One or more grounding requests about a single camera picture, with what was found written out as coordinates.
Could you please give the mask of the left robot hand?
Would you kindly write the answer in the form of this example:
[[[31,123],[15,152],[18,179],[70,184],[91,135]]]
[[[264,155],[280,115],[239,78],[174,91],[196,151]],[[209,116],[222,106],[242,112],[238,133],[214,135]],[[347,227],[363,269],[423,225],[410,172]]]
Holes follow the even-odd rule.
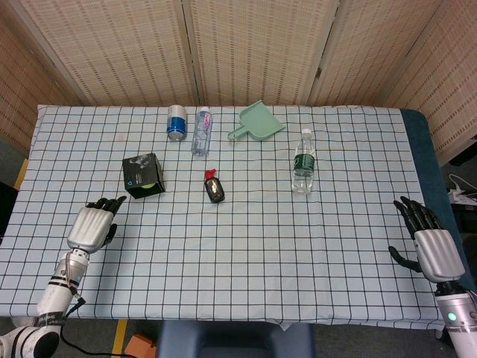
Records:
[[[89,202],[75,219],[67,238],[68,246],[93,254],[111,243],[117,230],[113,220],[126,198],[100,198]]]

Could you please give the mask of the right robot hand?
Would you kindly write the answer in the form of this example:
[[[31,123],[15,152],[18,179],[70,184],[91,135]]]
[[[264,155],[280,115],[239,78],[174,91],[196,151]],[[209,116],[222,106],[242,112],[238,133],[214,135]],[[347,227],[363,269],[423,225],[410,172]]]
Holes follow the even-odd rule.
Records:
[[[402,196],[394,201],[408,228],[417,260],[404,258],[395,247],[388,248],[392,259],[400,266],[422,273],[432,283],[457,281],[465,268],[450,232],[443,228],[432,210]]]

